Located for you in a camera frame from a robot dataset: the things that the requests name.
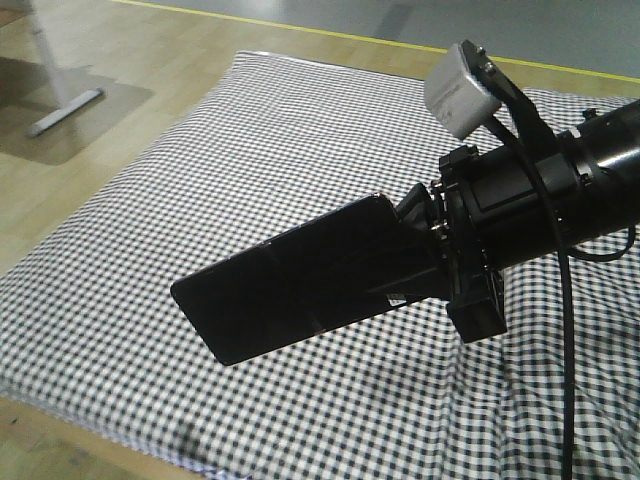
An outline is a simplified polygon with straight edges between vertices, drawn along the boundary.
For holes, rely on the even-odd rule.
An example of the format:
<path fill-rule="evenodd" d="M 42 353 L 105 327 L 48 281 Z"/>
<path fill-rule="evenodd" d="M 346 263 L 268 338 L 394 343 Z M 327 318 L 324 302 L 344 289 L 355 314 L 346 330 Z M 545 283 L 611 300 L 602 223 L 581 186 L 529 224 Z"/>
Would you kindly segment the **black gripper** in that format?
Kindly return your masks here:
<path fill-rule="evenodd" d="M 452 294 L 446 261 L 430 231 L 435 204 L 422 183 L 396 206 L 407 227 L 369 242 L 351 260 L 364 290 L 450 300 L 447 313 L 465 343 L 505 333 L 501 271 L 576 237 L 561 226 L 557 211 L 561 199 L 577 190 L 575 173 L 559 154 L 536 165 L 551 207 L 506 146 L 485 154 L 463 146 L 441 157 L 438 192 L 446 207 Z"/>

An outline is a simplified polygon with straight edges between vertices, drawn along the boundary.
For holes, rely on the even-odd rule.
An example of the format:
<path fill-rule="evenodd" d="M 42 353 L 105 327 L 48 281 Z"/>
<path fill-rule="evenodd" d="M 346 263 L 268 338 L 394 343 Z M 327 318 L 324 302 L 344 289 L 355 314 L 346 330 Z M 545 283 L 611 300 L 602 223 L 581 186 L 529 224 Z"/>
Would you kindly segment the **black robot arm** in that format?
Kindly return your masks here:
<path fill-rule="evenodd" d="M 639 106 L 586 110 L 554 134 L 538 118 L 512 135 L 487 123 L 501 146 L 462 146 L 439 161 L 440 180 L 416 185 L 394 225 L 360 254 L 366 288 L 353 310 L 368 318 L 433 297 L 445 301 L 465 342 L 506 330 L 501 273 L 639 221 Z"/>

